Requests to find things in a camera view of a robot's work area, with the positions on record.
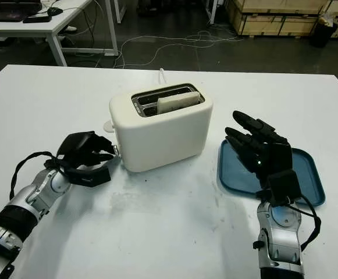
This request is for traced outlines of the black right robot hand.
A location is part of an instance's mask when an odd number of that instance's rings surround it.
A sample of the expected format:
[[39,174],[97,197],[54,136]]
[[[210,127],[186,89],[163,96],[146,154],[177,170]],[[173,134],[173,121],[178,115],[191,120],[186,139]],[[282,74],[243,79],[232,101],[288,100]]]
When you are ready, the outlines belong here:
[[226,127],[226,141],[243,166],[256,175],[261,188],[266,189],[269,176],[293,168],[291,146],[285,137],[275,132],[274,127],[261,119],[238,110],[232,116],[248,133]]

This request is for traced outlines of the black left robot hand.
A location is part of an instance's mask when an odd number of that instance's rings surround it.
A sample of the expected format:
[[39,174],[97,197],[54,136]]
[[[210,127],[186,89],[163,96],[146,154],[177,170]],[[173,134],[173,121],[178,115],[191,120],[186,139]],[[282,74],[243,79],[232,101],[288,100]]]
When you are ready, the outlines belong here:
[[69,134],[60,145],[56,157],[72,168],[96,166],[115,156],[110,140],[94,131]]

